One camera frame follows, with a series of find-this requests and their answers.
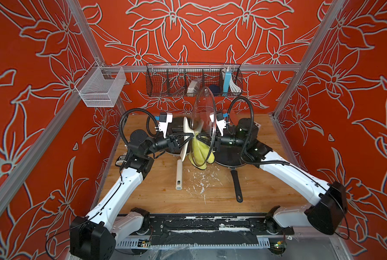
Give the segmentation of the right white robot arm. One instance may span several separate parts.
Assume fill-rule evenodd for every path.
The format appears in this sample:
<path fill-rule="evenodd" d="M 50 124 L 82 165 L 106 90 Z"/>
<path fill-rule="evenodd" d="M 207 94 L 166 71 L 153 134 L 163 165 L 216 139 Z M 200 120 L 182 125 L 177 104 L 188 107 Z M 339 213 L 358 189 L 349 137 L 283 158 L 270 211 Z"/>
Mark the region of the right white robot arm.
<path fill-rule="evenodd" d="M 199 97 L 192 117 L 195 131 L 191 140 L 192 162 L 197 167 L 218 163 L 230 168 L 239 203 L 243 197 L 236 169 L 245 165 L 272 174 L 306 199 L 304 206 L 273 207 L 266 214 L 268 232 L 276 234 L 280 228 L 310 225 L 325 235 L 335 235 L 341 223 L 348 223 L 344 185 L 316 178 L 260 142 L 251 103 L 248 108 L 249 118 L 230 126 L 229 113 L 218 111 L 213 97 Z"/>

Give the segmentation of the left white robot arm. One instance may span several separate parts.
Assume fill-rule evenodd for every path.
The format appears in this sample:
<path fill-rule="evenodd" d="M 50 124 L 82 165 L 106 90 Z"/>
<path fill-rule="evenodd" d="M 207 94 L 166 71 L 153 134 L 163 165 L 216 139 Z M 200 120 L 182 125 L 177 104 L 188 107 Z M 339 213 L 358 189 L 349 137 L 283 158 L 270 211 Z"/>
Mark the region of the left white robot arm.
<path fill-rule="evenodd" d="M 147 123 L 153 122 L 156 133 L 149 129 L 135 130 L 127 138 L 124 128 L 128 116 L 142 112 L 148 116 Z M 134 208 L 123 219 L 116 220 L 120 210 L 135 189 L 144 181 L 152 169 L 154 160 L 166 150 L 181 152 L 186 156 L 188 142 L 194 134 L 188 131 L 189 120 L 183 119 L 182 129 L 168 132 L 173 115 L 169 112 L 155 117 L 142 108 L 125 112 L 119 121 L 118 131 L 127 146 L 127 154 L 119 167 L 119 177 L 104 198 L 84 217 L 76 217 L 69 228 L 70 253 L 82 260 L 108 260 L 115 251 L 117 241 L 134 232 L 149 230 L 148 211 Z"/>

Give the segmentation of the glass lid with white handle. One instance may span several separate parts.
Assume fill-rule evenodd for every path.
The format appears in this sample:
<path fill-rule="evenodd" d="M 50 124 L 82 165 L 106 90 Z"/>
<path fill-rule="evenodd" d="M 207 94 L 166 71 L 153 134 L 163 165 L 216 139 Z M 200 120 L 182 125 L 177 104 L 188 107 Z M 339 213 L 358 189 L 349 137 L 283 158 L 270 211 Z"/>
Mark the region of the glass lid with white handle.
<path fill-rule="evenodd" d="M 210 135 L 209 127 L 207 125 L 208 120 L 206 119 L 206 116 L 209 113 L 216 113 L 215 98 L 212 92 L 209 90 L 209 88 L 204 87 L 196 95 L 196 100 L 193 106 L 192 115 L 191 115 L 191 118 L 189 119 L 190 128 L 193 130 L 193 137 L 195 135 L 195 132 L 207 133 Z M 213 137 L 212 142 L 214 143 L 216 136 L 212 136 L 212 137 Z M 186 158 L 188 158 L 188 155 L 191 152 L 190 147 L 191 145 L 189 142 L 188 153 L 186 155 Z M 211 154 L 211 151 L 213 151 L 213 147 L 210 147 L 210 152 L 208 154 Z"/>

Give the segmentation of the yellow microfiber cloth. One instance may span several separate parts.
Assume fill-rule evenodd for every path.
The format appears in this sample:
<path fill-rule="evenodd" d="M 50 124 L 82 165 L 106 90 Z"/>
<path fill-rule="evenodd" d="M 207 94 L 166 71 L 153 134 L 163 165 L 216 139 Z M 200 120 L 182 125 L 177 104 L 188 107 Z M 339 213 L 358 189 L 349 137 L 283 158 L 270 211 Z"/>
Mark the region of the yellow microfiber cloth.
<path fill-rule="evenodd" d="M 210 147 L 197 139 L 198 134 L 199 132 L 195 132 L 194 138 L 190 141 L 191 152 L 188 158 L 194 167 L 200 170 L 206 170 L 207 165 L 215 161 L 215 156 L 213 151 L 211 151 L 211 154 L 208 154 Z"/>

